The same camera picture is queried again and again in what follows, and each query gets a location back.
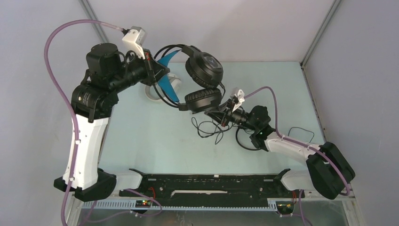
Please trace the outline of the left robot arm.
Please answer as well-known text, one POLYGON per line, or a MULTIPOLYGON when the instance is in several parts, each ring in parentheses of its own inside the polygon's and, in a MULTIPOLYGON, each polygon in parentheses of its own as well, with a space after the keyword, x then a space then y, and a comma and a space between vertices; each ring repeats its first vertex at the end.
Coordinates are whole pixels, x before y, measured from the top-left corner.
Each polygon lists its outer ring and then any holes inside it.
POLYGON ((67 102, 72 110, 71 149, 65 173, 54 180, 54 187, 91 202, 108 198, 117 188, 117 176, 99 168, 98 162, 118 94, 138 83, 153 85, 170 70, 148 50, 139 58, 132 51, 123 54, 112 43, 93 46, 86 61, 85 76, 67 102))

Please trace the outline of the black headphones with blue cable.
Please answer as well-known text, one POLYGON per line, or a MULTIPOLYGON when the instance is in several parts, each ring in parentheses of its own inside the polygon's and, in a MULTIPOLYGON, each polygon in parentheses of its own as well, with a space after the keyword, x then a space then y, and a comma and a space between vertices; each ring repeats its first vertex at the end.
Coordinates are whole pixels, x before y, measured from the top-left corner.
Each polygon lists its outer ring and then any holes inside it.
POLYGON ((180 52, 187 55, 184 63, 186 72, 202 89, 187 94, 183 103, 168 103, 165 100, 163 102, 179 111, 190 111, 193 114, 215 111, 226 93, 222 83, 224 73, 222 64, 210 53, 186 44, 164 46, 158 50, 154 58, 168 66, 171 59, 180 52))

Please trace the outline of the white over-ear headphones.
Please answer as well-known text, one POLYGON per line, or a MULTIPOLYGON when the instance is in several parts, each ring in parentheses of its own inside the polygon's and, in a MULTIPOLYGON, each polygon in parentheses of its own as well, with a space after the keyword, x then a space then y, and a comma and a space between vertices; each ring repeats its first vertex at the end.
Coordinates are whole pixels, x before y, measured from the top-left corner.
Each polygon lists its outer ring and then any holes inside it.
POLYGON ((166 78, 163 77, 155 87, 157 88, 160 97, 156 94, 153 86, 144 86, 144 93, 146 97, 153 102, 162 102, 163 100, 168 103, 180 102, 177 92, 182 85, 182 81, 175 74, 169 73, 167 75, 169 82, 166 82, 166 78))

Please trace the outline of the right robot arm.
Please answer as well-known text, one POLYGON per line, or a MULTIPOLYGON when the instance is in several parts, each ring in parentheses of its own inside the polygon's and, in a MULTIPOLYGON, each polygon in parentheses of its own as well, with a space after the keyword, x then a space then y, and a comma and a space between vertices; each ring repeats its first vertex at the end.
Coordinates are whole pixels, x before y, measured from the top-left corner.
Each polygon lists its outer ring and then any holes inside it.
POLYGON ((234 109, 232 100, 228 100, 216 109, 205 111, 205 115, 222 126, 232 123, 240 129, 251 130, 249 138, 255 150, 279 153, 306 166, 306 170, 288 169, 280 173, 273 185, 276 195, 285 197, 293 190, 316 190, 333 200, 338 195, 350 194, 349 184, 356 173, 334 143, 304 143, 279 133, 270 125, 267 107, 261 105, 246 112, 234 109))

